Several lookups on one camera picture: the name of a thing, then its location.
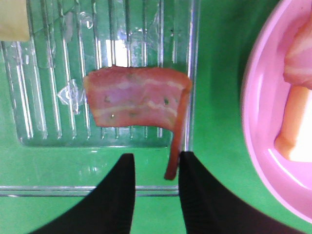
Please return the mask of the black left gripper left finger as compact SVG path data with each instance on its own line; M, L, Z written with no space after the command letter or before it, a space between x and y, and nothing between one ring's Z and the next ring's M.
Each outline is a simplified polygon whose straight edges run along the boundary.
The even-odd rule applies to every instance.
M128 234L135 204L135 162L123 154L107 176L77 205L36 234Z

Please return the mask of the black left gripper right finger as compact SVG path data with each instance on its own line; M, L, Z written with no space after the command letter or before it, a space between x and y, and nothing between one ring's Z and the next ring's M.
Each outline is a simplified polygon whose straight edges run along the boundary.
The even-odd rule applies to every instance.
M268 206L277 208L275 198L261 188L244 189L245 196L222 184L192 151L180 153L179 199L188 234L308 234L309 228L278 220L268 214Z

